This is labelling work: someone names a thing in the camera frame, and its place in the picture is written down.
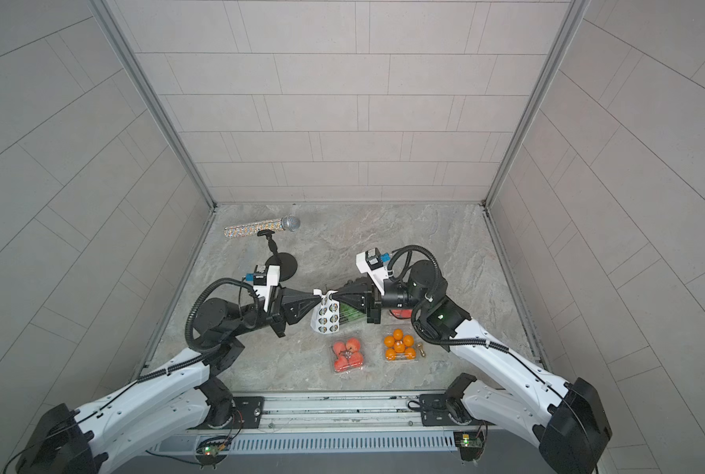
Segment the vent grille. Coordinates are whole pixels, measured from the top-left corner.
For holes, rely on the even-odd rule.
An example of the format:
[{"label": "vent grille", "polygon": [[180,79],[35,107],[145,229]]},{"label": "vent grille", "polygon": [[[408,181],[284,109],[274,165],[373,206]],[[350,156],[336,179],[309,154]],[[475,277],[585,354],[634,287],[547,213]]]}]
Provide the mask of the vent grille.
[{"label": "vent grille", "polygon": [[242,434],[229,454],[349,453],[455,450],[452,431],[431,433],[287,433]]}]

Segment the microphone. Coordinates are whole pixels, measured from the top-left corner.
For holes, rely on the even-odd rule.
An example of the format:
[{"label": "microphone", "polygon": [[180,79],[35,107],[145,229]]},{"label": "microphone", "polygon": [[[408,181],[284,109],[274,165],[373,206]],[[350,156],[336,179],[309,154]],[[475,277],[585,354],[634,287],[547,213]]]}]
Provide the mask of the microphone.
[{"label": "microphone", "polygon": [[249,224],[233,225],[224,229],[226,238],[243,237],[245,235],[256,235],[260,231],[289,231],[294,232],[300,228],[300,218],[296,215],[286,215],[278,219],[268,219],[266,221],[251,222]]}]

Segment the red object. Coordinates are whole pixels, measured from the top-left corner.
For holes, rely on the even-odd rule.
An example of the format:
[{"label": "red object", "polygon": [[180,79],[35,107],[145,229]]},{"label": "red object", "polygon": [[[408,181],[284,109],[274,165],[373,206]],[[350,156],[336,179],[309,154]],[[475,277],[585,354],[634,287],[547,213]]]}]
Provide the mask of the red object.
[{"label": "red object", "polygon": [[363,354],[354,352],[349,358],[350,367],[360,367],[363,365]]},{"label": "red object", "polygon": [[339,357],[339,354],[341,354],[347,350],[347,346],[345,346],[345,343],[338,340],[337,342],[334,343],[333,350],[334,350],[334,355]]},{"label": "red object", "polygon": [[360,350],[360,341],[354,337],[347,339],[347,350],[350,352],[358,352]]},{"label": "red object", "polygon": [[397,319],[410,319],[413,314],[412,309],[390,309],[389,314]]},{"label": "red object", "polygon": [[334,370],[336,370],[337,372],[342,372],[347,369],[349,365],[350,364],[347,360],[347,357],[345,357],[344,355],[340,355],[337,361],[334,363]]}]

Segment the microphone head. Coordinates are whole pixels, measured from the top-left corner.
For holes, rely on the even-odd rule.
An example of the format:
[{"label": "microphone head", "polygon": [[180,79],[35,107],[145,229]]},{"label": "microphone head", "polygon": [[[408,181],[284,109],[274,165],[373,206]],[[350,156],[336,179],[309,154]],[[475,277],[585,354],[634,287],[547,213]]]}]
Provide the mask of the microphone head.
[{"label": "microphone head", "polygon": [[300,218],[296,215],[287,215],[281,219],[281,227],[285,231],[294,232],[300,228]]}]

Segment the marble floor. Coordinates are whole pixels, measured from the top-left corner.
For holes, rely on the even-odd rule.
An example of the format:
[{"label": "marble floor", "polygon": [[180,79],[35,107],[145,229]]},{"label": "marble floor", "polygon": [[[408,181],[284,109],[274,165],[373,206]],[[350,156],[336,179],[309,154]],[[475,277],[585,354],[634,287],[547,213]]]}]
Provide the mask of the marble floor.
[{"label": "marble floor", "polygon": [[[285,287],[304,291],[338,288],[360,276],[355,254],[373,247],[388,252],[406,244],[422,245],[439,261],[449,282],[448,295],[488,331],[530,357],[528,338],[477,205],[225,205],[217,209],[151,368],[186,346],[186,315],[211,281],[242,278],[270,256],[264,237],[228,240],[224,227],[290,213],[300,217],[300,229],[274,236],[279,251],[292,253],[299,263],[297,273],[282,283]],[[212,296],[236,301],[236,293],[233,287],[221,287]],[[471,364],[429,344],[424,345],[426,357],[386,361],[384,334],[397,327],[406,334],[412,330],[409,322],[384,314],[381,325],[369,325],[363,319],[340,328],[341,336],[361,338],[365,367],[337,374],[329,355],[335,338],[313,332],[309,325],[305,317],[287,326],[283,338],[268,327],[240,336],[246,348],[220,378],[232,391],[440,390],[461,372],[490,382]]]}]

